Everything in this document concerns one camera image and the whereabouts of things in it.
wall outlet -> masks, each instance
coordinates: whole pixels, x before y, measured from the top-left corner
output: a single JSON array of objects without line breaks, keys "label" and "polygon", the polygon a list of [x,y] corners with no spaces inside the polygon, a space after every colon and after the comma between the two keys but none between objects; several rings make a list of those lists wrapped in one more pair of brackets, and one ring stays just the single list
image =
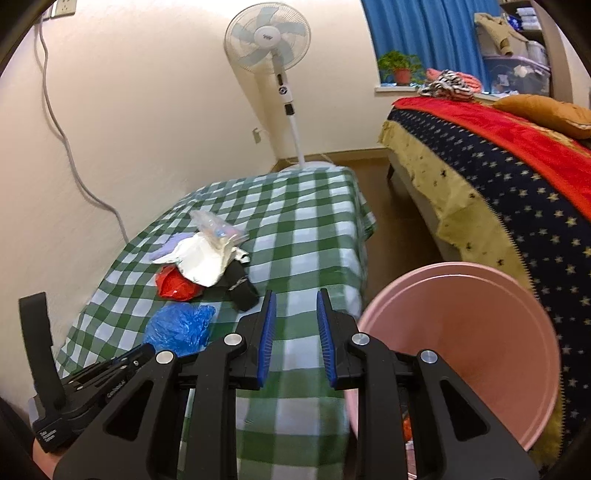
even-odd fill
[{"label": "wall outlet", "polygon": [[255,128],[255,129],[252,131],[252,136],[253,136],[253,137],[254,137],[254,139],[255,139],[255,143],[257,143],[257,144],[258,144],[258,143],[261,143],[261,132],[259,131],[259,129],[258,129],[258,128]]},{"label": "wall outlet", "polygon": [[47,10],[45,10],[45,11],[43,12],[43,15],[41,16],[41,19],[42,19],[43,21],[45,21],[45,20],[49,20],[49,19],[51,18],[51,16],[53,15],[53,9],[54,9],[55,7],[56,7],[56,5],[55,5],[55,4],[52,4],[52,6],[51,6],[51,7],[49,7]]},{"label": "wall outlet", "polygon": [[57,0],[53,11],[53,18],[74,15],[76,12],[76,0]]}]

red blanket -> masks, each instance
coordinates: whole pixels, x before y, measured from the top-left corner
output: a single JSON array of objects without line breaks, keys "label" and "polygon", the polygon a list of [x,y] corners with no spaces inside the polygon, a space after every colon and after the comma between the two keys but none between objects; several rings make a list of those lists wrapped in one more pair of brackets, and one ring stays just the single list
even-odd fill
[{"label": "red blanket", "polygon": [[399,109],[435,115],[511,152],[542,175],[591,222],[591,152],[568,147],[523,118],[479,103],[435,98],[401,98]]}]

potted plant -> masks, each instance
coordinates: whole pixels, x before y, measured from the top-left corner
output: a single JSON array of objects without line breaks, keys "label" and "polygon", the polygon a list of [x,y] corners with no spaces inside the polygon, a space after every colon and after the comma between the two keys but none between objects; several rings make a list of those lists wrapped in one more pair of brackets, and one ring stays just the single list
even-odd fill
[{"label": "potted plant", "polygon": [[417,55],[406,55],[398,50],[382,55],[378,59],[378,68],[384,76],[393,75],[398,85],[418,83],[423,71],[421,59]]}]

brown tile floor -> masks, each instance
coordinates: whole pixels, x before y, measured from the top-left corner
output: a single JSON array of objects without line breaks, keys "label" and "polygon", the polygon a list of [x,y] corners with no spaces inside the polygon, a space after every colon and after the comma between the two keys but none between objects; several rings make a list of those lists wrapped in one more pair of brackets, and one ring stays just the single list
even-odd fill
[{"label": "brown tile floor", "polygon": [[[415,204],[399,195],[386,179],[387,158],[341,161],[353,169],[361,192],[377,222],[375,234],[367,241],[369,303],[386,285],[415,268],[441,261],[441,256]],[[351,433],[345,460],[344,479],[355,478],[357,455],[355,435]]]}]

pink plastic basin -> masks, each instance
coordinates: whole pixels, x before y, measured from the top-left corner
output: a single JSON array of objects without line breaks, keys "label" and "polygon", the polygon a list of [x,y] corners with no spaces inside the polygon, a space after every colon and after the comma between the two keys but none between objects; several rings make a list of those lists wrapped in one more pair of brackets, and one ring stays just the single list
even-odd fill
[{"label": "pink plastic basin", "polygon": [[[414,270],[375,297],[359,331],[398,352],[438,352],[526,450],[550,418],[560,375],[554,328],[535,297],[498,270],[466,262]],[[357,434],[357,391],[345,399]]]}]

